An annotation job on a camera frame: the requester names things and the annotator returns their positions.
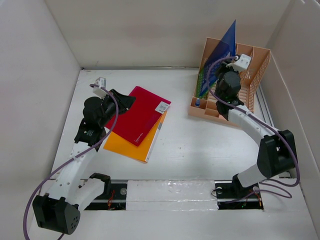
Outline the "small blue-capped glue bottle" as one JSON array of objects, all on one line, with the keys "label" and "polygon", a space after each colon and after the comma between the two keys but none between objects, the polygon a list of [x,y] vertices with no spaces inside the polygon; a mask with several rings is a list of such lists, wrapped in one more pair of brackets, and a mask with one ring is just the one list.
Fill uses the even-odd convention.
[{"label": "small blue-capped glue bottle", "polygon": [[196,101],[195,101],[195,104],[194,104],[195,107],[199,108],[199,107],[200,107],[200,103],[201,103],[201,102],[200,102],[200,99],[197,98]]}]

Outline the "blue clip file folder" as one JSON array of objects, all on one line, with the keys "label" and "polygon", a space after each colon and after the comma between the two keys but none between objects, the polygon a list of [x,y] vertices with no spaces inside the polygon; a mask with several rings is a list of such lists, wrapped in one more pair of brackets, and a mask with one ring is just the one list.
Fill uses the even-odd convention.
[{"label": "blue clip file folder", "polygon": [[212,87],[213,84],[217,81],[215,76],[215,71],[220,67],[220,63],[217,63],[211,69],[209,69],[212,64],[225,57],[231,57],[236,55],[236,20],[233,21],[229,29],[226,31],[222,39],[217,43],[216,47],[210,52],[208,57],[205,57],[204,65],[201,68],[204,68],[204,81],[202,87],[202,93],[208,93],[206,80],[208,78],[209,85]]}]

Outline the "green clip file folder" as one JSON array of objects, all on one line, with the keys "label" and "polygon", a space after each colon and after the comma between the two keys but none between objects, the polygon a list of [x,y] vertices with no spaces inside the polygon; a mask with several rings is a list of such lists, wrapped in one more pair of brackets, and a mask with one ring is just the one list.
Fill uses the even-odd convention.
[{"label": "green clip file folder", "polygon": [[196,82],[196,87],[195,87],[195,94],[194,96],[198,99],[203,99],[204,98],[204,93],[203,93],[203,84],[204,84],[204,68],[202,67],[199,70],[198,76],[197,76],[197,82]]}]

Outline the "orange book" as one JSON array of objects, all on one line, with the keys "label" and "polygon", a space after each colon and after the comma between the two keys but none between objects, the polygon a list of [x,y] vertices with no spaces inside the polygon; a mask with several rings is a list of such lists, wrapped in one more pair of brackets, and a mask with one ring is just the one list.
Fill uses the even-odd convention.
[{"label": "orange book", "polygon": [[143,163],[148,163],[166,115],[167,111],[163,113],[162,117],[152,127],[139,146],[133,145],[129,141],[112,132],[107,138],[103,149]]}]

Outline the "peach plastic file organizer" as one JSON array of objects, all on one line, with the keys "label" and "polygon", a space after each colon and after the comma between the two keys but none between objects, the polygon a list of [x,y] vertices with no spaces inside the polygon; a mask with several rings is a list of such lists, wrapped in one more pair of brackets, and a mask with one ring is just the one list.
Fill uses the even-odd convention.
[{"label": "peach plastic file organizer", "polygon": [[[217,46],[220,40],[208,37],[205,42],[200,67],[204,66],[205,57]],[[198,98],[195,97],[195,89],[188,109],[192,117],[209,120],[215,123],[231,125],[227,121],[227,111],[232,107],[245,107],[246,111],[253,112],[254,98],[261,83],[264,73],[270,63],[271,51],[268,48],[251,46],[241,43],[235,44],[235,56],[245,54],[250,56],[251,62],[247,70],[242,72],[227,72],[221,79],[216,79],[213,86],[210,86],[209,73],[207,74],[206,85],[208,93],[200,99],[200,106],[195,107]],[[209,70],[222,61],[215,61]]]}]

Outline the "magenta clip file folder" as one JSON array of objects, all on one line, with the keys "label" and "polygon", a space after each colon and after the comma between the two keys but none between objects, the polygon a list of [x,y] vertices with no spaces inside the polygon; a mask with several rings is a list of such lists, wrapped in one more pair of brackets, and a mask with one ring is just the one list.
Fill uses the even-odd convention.
[{"label": "magenta clip file folder", "polygon": [[135,101],[127,112],[118,116],[112,132],[139,146],[172,102],[140,86],[129,96],[135,97]]}]

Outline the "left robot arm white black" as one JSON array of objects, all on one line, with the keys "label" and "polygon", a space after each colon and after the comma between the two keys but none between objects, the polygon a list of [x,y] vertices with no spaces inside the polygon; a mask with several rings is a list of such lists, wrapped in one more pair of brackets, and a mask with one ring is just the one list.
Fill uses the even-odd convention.
[{"label": "left robot arm white black", "polygon": [[36,196],[32,207],[40,228],[71,235],[77,228],[81,212],[96,198],[107,198],[111,194],[111,178],[93,173],[80,186],[88,164],[97,155],[99,148],[111,131],[105,126],[109,121],[117,122],[118,116],[126,113],[136,97],[123,95],[114,89],[100,87],[102,96],[85,100],[70,160],[58,170],[59,176],[43,196]]}]

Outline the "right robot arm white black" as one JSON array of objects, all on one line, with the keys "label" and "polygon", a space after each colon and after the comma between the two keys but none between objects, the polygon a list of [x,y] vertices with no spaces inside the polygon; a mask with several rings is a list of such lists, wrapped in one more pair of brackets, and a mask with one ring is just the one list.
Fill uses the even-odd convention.
[{"label": "right robot arm white black", "polygon": [[274,177],[291,169],[299,172],[295,138],[291,131],[280,131],[256,117],[239,99],[240,72],[248,68],[248,56],[224,57],[213,63],[218,66],[215,90],[216,108],[227,121],[236,124],[258,145],[257,161],[247,170],[233,176],[222,188],[221,197],[240,201],[260,192],[258,184],[274,181]]}]

